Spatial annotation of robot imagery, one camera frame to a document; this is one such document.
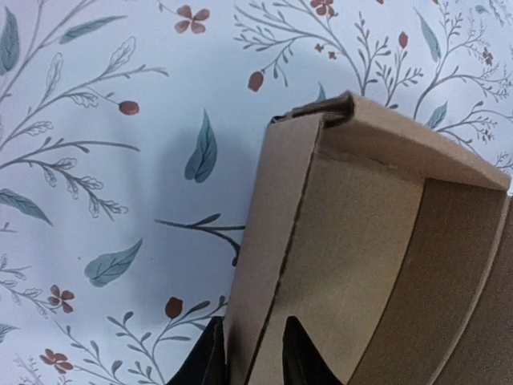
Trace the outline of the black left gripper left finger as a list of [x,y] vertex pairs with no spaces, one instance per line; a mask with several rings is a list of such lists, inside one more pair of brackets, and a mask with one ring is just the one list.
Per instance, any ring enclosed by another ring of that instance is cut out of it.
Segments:
[[167,385],[227,385],[224,328],[221,316],[212,317],[188,357]]

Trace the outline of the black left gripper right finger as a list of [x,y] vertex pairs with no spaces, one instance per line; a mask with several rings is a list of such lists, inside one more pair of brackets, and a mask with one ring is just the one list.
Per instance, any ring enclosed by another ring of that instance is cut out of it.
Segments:
[[295,316],[285,323],[282,370],[284,385],[341,385]]

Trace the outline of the brown cardboard box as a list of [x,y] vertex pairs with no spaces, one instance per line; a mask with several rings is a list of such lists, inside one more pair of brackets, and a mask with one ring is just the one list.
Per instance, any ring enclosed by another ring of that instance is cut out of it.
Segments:
[[512,381],[511,179],[352,92],[272,119],[225,316],[234,384],[305,331],[344,384]]

